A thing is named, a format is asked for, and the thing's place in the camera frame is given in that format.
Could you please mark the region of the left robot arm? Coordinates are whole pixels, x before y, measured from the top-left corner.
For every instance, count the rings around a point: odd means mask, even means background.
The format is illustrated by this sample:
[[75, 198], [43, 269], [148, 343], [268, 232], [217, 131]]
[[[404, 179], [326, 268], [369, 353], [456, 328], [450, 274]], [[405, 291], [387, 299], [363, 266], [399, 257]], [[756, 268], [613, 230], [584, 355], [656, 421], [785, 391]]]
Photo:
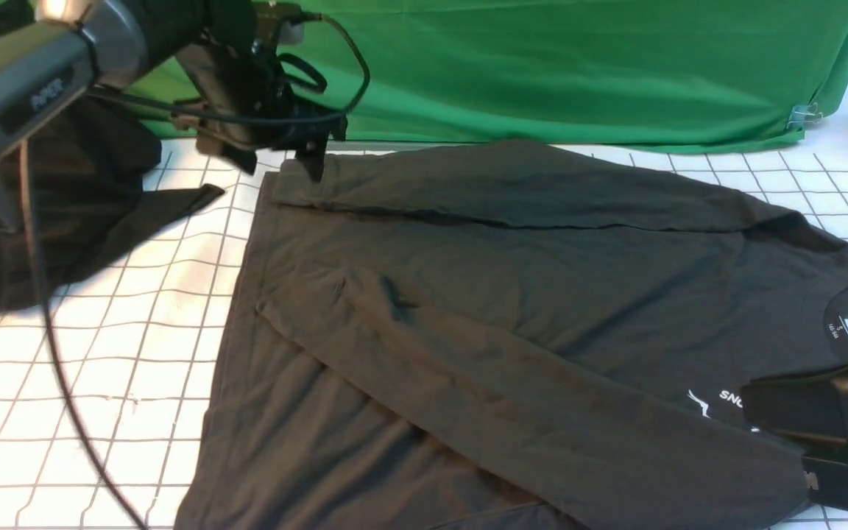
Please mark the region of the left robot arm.
[[321, 178], [329, 140], [343, 141], [347, 115], [308, 101], [326, 81], [279, 45], [299, 43], [303, 24], [336, 26], [299, 4], [250, 1], [40, 1], [36, 20], [0, 36], [0, 309], [7, 233], [21, 232], [38, 302], [38, 244], [29, 139], [84, 95], [169, 111], [199, 147], [252, 171], [255, 151], [293, 151]]

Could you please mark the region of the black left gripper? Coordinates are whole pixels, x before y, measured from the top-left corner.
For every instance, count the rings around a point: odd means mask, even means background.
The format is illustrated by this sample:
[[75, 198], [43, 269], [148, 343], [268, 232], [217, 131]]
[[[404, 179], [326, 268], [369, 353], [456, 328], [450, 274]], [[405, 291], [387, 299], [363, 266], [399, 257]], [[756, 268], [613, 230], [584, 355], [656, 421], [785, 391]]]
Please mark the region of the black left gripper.
[[199, 96], [176, 102], [182, 110], [174, 112], [174, 125], [199, 133], [200, 154], [254, 175], [252, 151], [294, 150], [310, 181], [321, 182], [328, 141], [346, 138], [347, 118], [324, 120], [333, 110], [294, 93], [279, 60], [205, 39], [175, 60]]

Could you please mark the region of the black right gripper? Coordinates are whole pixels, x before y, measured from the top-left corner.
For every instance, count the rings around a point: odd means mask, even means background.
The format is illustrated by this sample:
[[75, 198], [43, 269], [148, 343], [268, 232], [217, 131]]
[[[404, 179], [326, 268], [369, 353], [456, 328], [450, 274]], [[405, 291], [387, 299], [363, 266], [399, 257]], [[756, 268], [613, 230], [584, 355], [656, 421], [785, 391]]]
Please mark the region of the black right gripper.
[[751, 426], [804, 448], [811, 502], [848, 511], [848, 363], [754, 379], [741, 400]]

